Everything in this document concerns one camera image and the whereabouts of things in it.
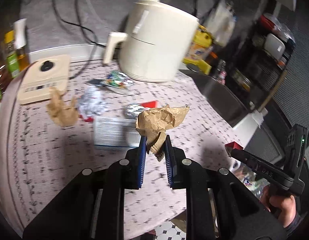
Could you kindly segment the right hand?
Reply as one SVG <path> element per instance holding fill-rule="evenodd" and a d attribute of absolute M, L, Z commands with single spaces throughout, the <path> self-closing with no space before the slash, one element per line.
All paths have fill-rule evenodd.
<path fill-rule="evenodd" d="M 260 202 L 268 211 L 270 211 L 270 205 L 281 211 L 278 216 L 278 220 L 284 228 L 288 227 L 296 217 L 297 209 L 294 196 L 290 195 L 289 197 L 285 197 L 271 195 L 269 192 L 269 185 L 263 188 L 263 194 L 260 198 Z"/>

